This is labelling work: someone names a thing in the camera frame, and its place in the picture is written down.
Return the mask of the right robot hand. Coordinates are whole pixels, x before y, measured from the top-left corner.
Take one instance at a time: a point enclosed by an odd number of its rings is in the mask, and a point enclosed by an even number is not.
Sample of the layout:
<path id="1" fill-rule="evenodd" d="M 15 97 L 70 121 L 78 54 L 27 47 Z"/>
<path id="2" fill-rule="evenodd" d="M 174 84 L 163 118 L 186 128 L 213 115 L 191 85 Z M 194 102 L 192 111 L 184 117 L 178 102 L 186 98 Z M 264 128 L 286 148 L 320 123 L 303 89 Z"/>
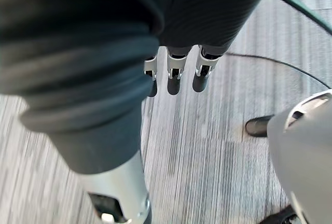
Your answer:
<path id="1" fill-rule="evenodd" d="M 175 95 L 199 46 L 201 92 L 259 2 L 1 0 L 1 93 L 25 99 L 22 123 L 49 136 L 100 219 L 151 223 L 141 103 L 157 93 L 158 49 Z"/>

